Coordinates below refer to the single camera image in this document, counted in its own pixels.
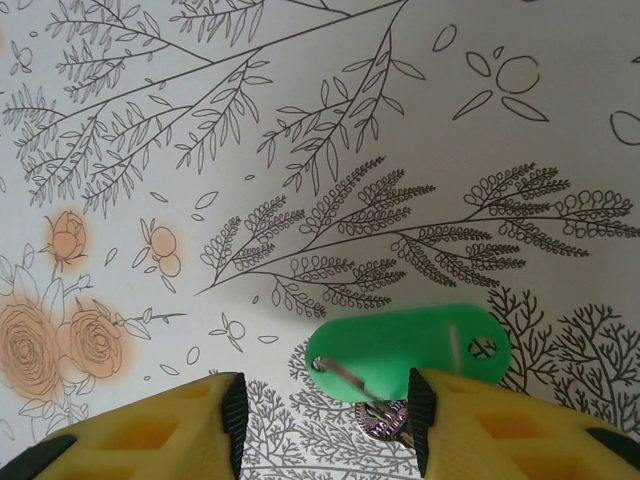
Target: leaf illustration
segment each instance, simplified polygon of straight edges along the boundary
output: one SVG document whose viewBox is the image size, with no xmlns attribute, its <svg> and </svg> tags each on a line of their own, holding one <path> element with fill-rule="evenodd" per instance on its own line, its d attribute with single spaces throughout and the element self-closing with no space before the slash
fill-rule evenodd
<svg viewBox="0 0 640 480">
<path fill-rule="evenodd" d="M 13 428 L 11 428 L 9 422 L 7 422 L 4 418 L 0 419 L 0 431 L 2 431 L 2 433 L 4 433 L 9 440 L 13 441 L 16 439 L 16 435 L 15 433 L 13 433 Z"/>
<path fill-rule="evenodd" d="M 238 233 L 238 228 L 240 226 L 240 217 L 231 218 L 227 224 L 220 231 L 220 234 L 215 238 L 211 239 L 210 244 L 205 246 L 204 257 L 203 259 L 205 263 L 212 266 L 218 272 L 222 271 L 222 269 L 226 266 L 228 259 L 231 257 L 231 248 L 233 244 L 233 240 Z"/>
<path fill-rule="evenodd" d="M 165 365 L 165 364 L 160 364 L 160 368 L 162 369 L 162 371 L 164 373 L 166 373 L 167 375 L 180 375 L 180 372 L 178 372 L 175 368 L 170 367 L 169 365 Z"/>
<path fill-rule="evenodd" d="M 338 223 L 338 231 L 347 235 L 372 235 L 407 218 L 409 207 L 391 210 L 363 210 L 349 215 Z"/>
<path fill-rule="evenodd" d="M 531 120 L 532 122 L 548 122 L 549 119 L 544 116 L 539 110 L 536 110 L 528 103 L 512 97 L 502 97 L 500 100 L 502 104 L 513 113 L 525 120 Z"/>
<path fill-rule="evenodd" d="M 554 240 L 532 222 L 526 222 L 524 220 L 505 220 L 500 226 L 498 232 L 500 235 L 508 235 L 511 238 L 531 243 L 541 250 L 556 255 L 565 255 L 570 257 L 589 256 L 589 252 L 587 250 L 572 247 L 559 240 Z"/>
<path fill-rule="evenodd" d="M 140 228 L 142 230 L 142 235 L 144 236 L 144 241 L 147 242 L 148 245 L 151 245 L 151 232 L 147 222 L 145 222 L 143 218 L 140 219 Z"/>
<path fill-rule="evenodd" d="M 195 205 L 196 210 L 203 210 L 207 207 L 210 207 L 217 197 L 218 197 L 218 192 L 205 193 L 196 202 L 196 205 Z"/>
<path fill-rule="evenodd" d="M 40 301 L 40 293 L 38 286 L 31 274 L 20 266 L 16 266 L 15 277 L 13 281 L 13 296 L 16 302 L 28 305 L 31 302 L 37 305 Z"/>
<path fill-rule="evenodd" d="M 51 282 L 42 297 L 42 313 L 44 313 L 54 328 L 58 328 L 64 321 L 64 284 L 60 277 Z"/>
<path fill-rule="evenodd" d="M 381 308 L 391 303 L 391 298 L 354 292 L 346 285 L 327 286 L 322 299 L 333 305 L 350 308 Z"/>
<path fill-rule="evenodd" d="M 158 200 L 159 202 L 162 203 L 169 203 L 169 200 L 167 200 L 166 198 L 164 198 L 162 195 L 160 195 L 157 192 L 149 192 L 149 195 L 151 195 L 153 198 L 155 198 L 156 200 Z"/>
<path fill-rule="evenodd" d="M 373 63 L 373 58 L 370 58 L 368 60 L 361 60 L 359 62 L 355 62 L 352 63 L 350 65 L 347 65 L 346 67 L 344 67 L 342 69 L 343 72 L 355 72 L 357 70 L 361 70 L 363 68 L 368 67 L 371 63 Z"/>
<path fill-rule="evenodd" d="M 272 343 L 275 343 L 279 340 L 280 338 L 275 336 L 275 335 L 260 335 L 258 337 L 258 340 L 262 343 L 264 343 L 265 345 L 270 345 Z"/>
<path fill-rule="evenodd" d="M 493 97 L 493 92 L 491 90 L 484 90 L 478 93 L 475 97 L 469 100 L 464 107 L 462 107 L 458 112 L 453 116 L 453 120 L 457 120 L 463 115 L 474 111 L 476 108 L 481 107 L 485 103 L 487 103 L 491 97 Z"/>
<path fill-rule="evenodd" d="M 260 2 L 260 4 L 257 6 L 257 8 L 253 12 L 251 26 L 249 27 L 249 43 L 253 41 L 253 37 L 255 37 L 256 32 L 258 31 L 258 26 L 260 26 L 260 20 L 262 19 L 263 10 L 264 10 L 264 1 Z"/>
<path fill-rule="evenodd" d="M 400 105 L 400 102 L 398 102 L 397 100 L 394 100 L 391 97 L 385 97 L 384 95 L 381 95 L 381 97 L 387 105 L 393 108 L 400 115 L 404 115 L 404 109 L 402 108 L 402 105 Z"/>
<path fill-rule="evenodd" d="M 438 53 L 446 50 L 455 41 L 457 35 L 458 27 L 453 24 L 447 25 L 440 31 L 436 41 L 433 42 L 432 51 Z"/>
<path fill-rule="evenodd" d="M 434 260 L 440 265 L 440 268 L 461 282 L 479 285 L 481 287 L 495 288 L 500 285 L 499 281 L 478 273 L 454 255 L 440 252 Z"/>
<path fill-rule="evenodd" d="M 400 60 L 391 60 L 391 65 L 396 67 L 399 72 L 405 74 L 408 77 L 416 78 L 418 80 L 426 80 L 426 77 L 410 63 L 402 62 Z"/>
<path fill-rule="evenodd" d="M 242 347 L 240 346 L 240 344 L 235 338 L 233 338 L 231 335 L 228 335 L 227 339 L 229 340 L 229 343 L 233 346 L 233 348 L 238 350 L 240 353 L 244 353 L 244 351 L 242 350 Z"/>
<path fill-rule="evenodd" d="M 640 145 L 640 118 L 633 113 L 618 110 L 609 117 L 611 130 L 619 142 Z"/>
<path fill-rule="evenodd" d="M 352 173 L 347 175 L 344 180 L 337 183 L 336 186 L 323 197 L 322 201 L 318 202 L 316 208 L 312 210 L 312 215 L 306 216 L 305 225 L 300 226 L 300 233 L 314 233 L 317 235 L 322 228 L 331 225 L 332 219 L 337 215 L 338 210 L 353 191 L 353 188 L 367 173 L 381 165 L 384 160 L 384 157 L 370 160 L 356 168 Z"/>
<path fill-rule="evenodd" d="M 140 250 L 136 255 L 136 258 L 134 258 L 133 263 L 131 264 L 131 268 L 138 268 L 142 264 L 142 262 L 147 259 L 150 250 L 151 247 L 144 247 L 142 250 Z"/>
<path fill-rule="evenodd" d="M 176 288 L 167 277 L 162 275 L 160 278 L 162 279 L 162 283 L 164 283 L 164 286 L 167 287 L 167 290 L 169 290 L 171 293 L 176 293 Z"/>
<path fill-rule="evenodd" d="M 49 435 L 50 433 L 56 430 L 59 430 L 63 427 L 66 427 L 69 424 L 70 424 L 69 417 L 67 417 L 67 415 L 65 415 L 64 413 L 58 413 L 54 415 L 51 421 L 49 422 L 45 435 Z"/>
<path fill-rule="evenodd" d="M 239 271 L 251 268 L 267 258 L 275 249 L 272 243 L 265 243 L 259 247 L 245 247 L 236 252 L 233 264 Z"/>
<path fill-rule="evenodd" d="M 187 352 L 187 365 L 194 365 L 200 358 L 200 348 L 191 347 Z"/>
<path fill-rule="evenodd" d="M 91 392 L 93 392 L 93 389 L 95 388 L 95 386 L 96 386 L 96 377 L 94 377 L 93 375 L 89 375 L 80 384 L 77 394 L 89 395 Z"/>
<path fill-rule="evenodd" d="M 151 340 L 151 334 L 147 330 L 146 325 L 135 318 L 130 318 L 124 323 L 124 329 L 129 335 L 141 338 L 143 340 Z"/>
<path fill-rule="evenodd" d="M 483 77 L 491 76 L 491 67 L 489 67 L 485 58 L 479 53 L 467 52 L 467 65 L 469 65 L 469 68 L 474 72 L 482 75 Z"/>
<path fill-rule="evenodd" d="M 148 12 L 144 12 L 144 19 L 147 21 L 147 23 L 151 27 L 151 30 L 153 30 L 153 33 L 156 34 L 156 37 L 159 37 L 160 27 L 158 26 L 158 22 L 156 22 L 155 19 L 151 15 L 149 15 Z"/>
<path fill-rule="evenodd" d="M 297 222 L 305 218 L 304 210 L 295 210 L 273 215 L 273 217 L 263 220 L 259 230 L 255 231 L 254 237 L 260 243 L 267 243 L 276 235 L 290 228 Z"/>
<path fill-rule="evenodd" d="M 336 147 L 333 144 L 333 140 L 329 139 L 327 145 L 327 164 L 329 165 L 329 171 L 334 181 L 338 180 L 338 153 Z"/>
<path fill-rule="evenodd" d="M 108 319 L 111 318 L 111 312 L 102 303 L 100 303 L 99 301 L 94 299 L 93 300 L 93 306 L 96 308 L 96 310 L 98 312 L 100 312 L 100 315 L 102 315 L 103 317 L 106 317 Z"/>
<path fill-rule="evenodd" d="M 31 265 L 33 265 L 33 259 L 35 257 L 35 251 L 30 243 L 27 243 L 24 246 L 24 252 L 22 254 L 22 267 L 25 270 L 29 270 Z"/>
<path fill-rule="evenodd" d="M 109 250 L 109 253 L 107 253 L 107 258 L 105 258 L 104 260 L 104 266 L 106 267 L 107 265 L 109 265 L 114 258 L 116 258 L 116 255 L 118 254 L 118 249 L 116 247 L 113 247 L 111 250 Z"/>
<path fill-rule="evenodd" d="M 403 236 L 391 245 L 391 250 L 397 253 L 398 258 L 407 261 L 429 280 L 445 287 L 457 286 L 455 281 L 438 270 L 433 261 L 427 257 L 420 243 L 413 238 Z"/>
<path fill-rule="evenodd" d="M 294 279 L 312 283 L 348 272 L 354 266 L 354 262 L 345 258 L 313 255 L 299 260 L 292 258 L 289 265 Z"/>
</svg>

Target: leafy branch drawing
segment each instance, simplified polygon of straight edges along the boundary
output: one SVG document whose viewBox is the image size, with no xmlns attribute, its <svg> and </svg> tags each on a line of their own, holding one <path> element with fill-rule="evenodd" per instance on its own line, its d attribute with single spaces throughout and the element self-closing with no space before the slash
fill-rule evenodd
<svg viewBox="0 0 640 480">
<path fill-rule="evenodd" d="M 397 6 L 401 1 L 406 0 L 394 0 L 351 16 L 324 7 L 320 10 L 340 13 L 341 18 L 331 23 L 335 24 Z M 199 0 L 181 4 L 187 10 L 210 8 L 206 3 L 209 6 Z M 243 3 L 247 6 L 243 11 L 262 11 L 263 2 L 252 0 L 250 3 L 251 6 Z M 249 86 L 271 83 L 254 71 L 267 63 L 254 58 L 266 46 L 212 60 L 162 36 L 158 20 L 140 5 L 123 8 L 118 0 L 66 0 L 58 5 L 59 12 L 52 13 L 47 30 L 54 38 L 64 37 L 68 44 L 57 69 L 68 78 L 65 91 L 78 108 L 63 112 L 55 100 L 46 100 L 42 89 L 33 94 L 23 86 L 11 94 L 3 111 L 4 124 L 21 132 L 14 143 L 25 180 L 33 186 L 30 189 L 32 205 L 53 203 L 54 198 L 81 196 L 85 200 L 85 211 L 101 208 L 106 215 L 109 205 L 115 205 L 121 192 L 130 198 L 136 182 L 143 181 L 151 147 L 173 144 L 181 151 L 177 165 L 189 166 L 197 159 L 194 163 L 201 173 L 205 159 L 213 160 L 216 148 L 221 147 L 227 137 L 240 142 L 241 117 L 259 120 L 258 108 L 247 92 Z M 235 10 L 243 6 L 237 0 L 227 5 Z M 248 28 L 251 33 L 257 28 L 258 14 L 254 13 L 255 27 L 249 24 L 249 13 L 246 15 L 248 27 L 243 26 L 242 20 L 234 20 L 239 23 L 232 24 L 232 40 L 236 30 L 242 33 Z M 268 46 L 323 27 L 280 38 Z M 136 62 L 150 62 L 161 51 L 184 55 L 199 65 L 158 80 L 145 78 L 140 86 L 98 100 L 105 89 L 119 84 L 127 66 L 136 68 L 141 65 Z M 199 97 L 192 101 L 174 105 L 157 95 L 157 90 L 163 90 L 168 84 L 173 88 L 179 79 L 227 61 L 237 61 L 240 66 L 234 67 L 204 95 L 198 92 Z M 89 98 L 95 98 L 96 102 L 90 104 Z M 200 122 L 196 131 L 190 131 L 190 127 L 178 128 L 193 122 L 194 117 Z M 180 134 L 188 135 L 188 139 L 174 139 Z"/>
<path fill-rule="evenodd" d="M 155 53 L 168 47 L 209 62 L 163 39 L 158 22 L 149 12 L 140 14 L 140 5 L 126 11 L 116 0 L 73 0 L 68 7 L 59 1 L 59 6 L 60 13 L 51 14 L 53 22 L 45 30 L 51 31 L 53 38 L 66 34 L 71 46 L 64 51 L 64 62 L 57 68 L 72 82 L 65 91 L 74 102 L 84 103 L 90 95 L 97 97 L 104 87 L 114 88 L 129 60 L 146 57 L 151 61 Z M 134 22 L 137 28 L 129 25 Z M 79 43 L 74 45 L 76 36 Z M 118 52 L 111 54 L 112 49 Z"/>
<path fill-rule="evenodd" d="M 533 163 L 481 179 L 464 196 L 465 203 L 473 207 L 467 216 L 399 226 L 412 213 L 406 204 L 435 188 L 398 187 L 405 175 L 402 169 L 360 187 L 366 175 L 383 163 L 384 158 L 377 158 L 355 169 L 336 183 L 310 214 L 304 210 L 282 213 L 286 198 L 276 197 L 257 207 L 244 222 L 233 217 L 201 255 L 214 271 L 211 284 L 203 292 L 244 275 L 264 275 L 274 281 L 271 298 L 275 306 L 282 304 L 299 315 L 322 317 L 326 315 L 326 304 L 358 308 L 388 304 L 390 297 L 376 293 L 405 275 L 394 270 L 396 259 L 379 258 L 356 265 L 332 256 L 330 249 L 339 245 L 387 237 L 392 239 L 391 252 L 432 282 L 448 287 L 462 282 L 496 288 L 500 281 L 488 273 L 526 265 L 524 259 L 513 256 L 520 253 L 520 245 L 554 255 L 589 255 L 587 250 L 547 233 L 554 232 L 554 225 L 560 227 L 554 235 L 577 239 L 640 235 L 640 228 L 619 220 L 631 213 L 629 200 L 600 190 L 559 196 L 570 183 L 557 178 L 557 168 L 539 168 Z M 345 211 L 345 205 L 351 205 L 354 197 L 360 206 Z M 274 256 L 276 246 L 272 240 L 296 223 L 308 242 L 292 252 Z M 487 228 L 491 226 L 509 243 L 490 242 L 494 233 Z M 323 243 L 320 240 L 327 232 L 340 235 L 340 239 Z M 238 236 L 247 240 L 234 248 Z M 284 261 L 289 264 L 288 273 L 282 273 L 281 268 L 268 268 Z M 230 266 L 235 272 L 222 277 Z M 535 326 L 533 317 L 530 321 Z"/>
<path fill-rule="evenodd" d="M 338 180 L 340 149 L 349 151 L 354 148 L 358 153 L 367 135 L 372 135 L 378 140 L 380 126 L 376 114 L 381 103 L 404 115 L 402 105 L 385 95 L 390 71 L 425 80 L 425 76 L 413 65 L 393 57 L 391 30 L 406 3 L 403 2 L 396 11 L 375 55 L 342 69 L 343 73 L 365 72 L 355 90 L 350 91 L 343 80 L 334 76 L 332 80 L 322 81 L 320 108 L 307 111 L 288 105 L 278 109 L 278 112 L 288 117 L 286 120 L 278 118 L 280 128 L 263 135 L 264 141 L 259 145 L 258 153 L 266 152 L 267 166 L 271 167 L 278 143 L 284 143 L 282 139 L 289 138 L 292 144 L 291 153 L 303 156 L 301 163 L 287 165 L 287 170 L 291 173 L 283 186 L 294 185 L 296 191 L 299 191 L 303 175 L 306 174 L 310 176 L 317 195 L 321 186 L 320 168 L 324 168 L 325 164 L 333 181 Z"/>
<path fill-rule="evenodd" d="M 224 32 L 233 47 L 247 28 L 247 39 L 251 43 L 260 26 L 265 0 L 226 0 L 222 5 L 213 0 L 171 0 L 172 5 L 176 3 L 182 10 L 170 21 L 180 23 L 180 33 L 191 33 L 199 24 L 196 27 L 198 42 L 210 42 L 217 32 Z"/>
</svg>

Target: green key tag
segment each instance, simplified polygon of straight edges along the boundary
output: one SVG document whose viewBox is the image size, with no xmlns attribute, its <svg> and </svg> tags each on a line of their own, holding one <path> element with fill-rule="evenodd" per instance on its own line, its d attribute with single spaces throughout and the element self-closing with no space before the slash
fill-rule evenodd
<svg viewBox="0 0 640 480">
<path fill-rule="evenodd" d="M 485 358 L 474 356 L 474 341 L 482 348 L 487 340 L 495 351 Z M 325 357 L 364 381 L 366 389 L 381 400 L 404 400 L 412 367 L 432 368 L 496 384 L 509 367 L 511 344 L 498 321 L 472 305 L 437 307 L 381 313 L 333 320 L 309 339 L 306 364 L 309 375 L 328 396 L 342 402 L 369 402 L 371 398 L 313 362 Z"/>
</svg>

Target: orange rose illustration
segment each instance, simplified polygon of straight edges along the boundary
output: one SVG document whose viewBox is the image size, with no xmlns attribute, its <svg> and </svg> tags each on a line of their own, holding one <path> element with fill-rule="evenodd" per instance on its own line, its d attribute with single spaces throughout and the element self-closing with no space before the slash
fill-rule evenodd
<svg viewBox="0 0 640 480">
<path fill-rule="evenodd" d="M 120 337 L 120 329 L 99 310 L 76 312 L 57 332 L 60 348 L 73 365 L 97 378 L 110 377 L 120 370 Z"/>
<path fill-rule="evenodd" d="M 63 212 L 52 224 L 51 243 L 49 251 L 57 263 L 69 263 L 82 256 L 87 241 L 87 234 L 82 219 L 73 212 Z"/>
<path fill-rule="evenodd" d="M 0 313 L 0 368 L 20 395 L 43 401 L 64 395 L 53 325 L 37 308 L 9 305 Z"/>
</svg>

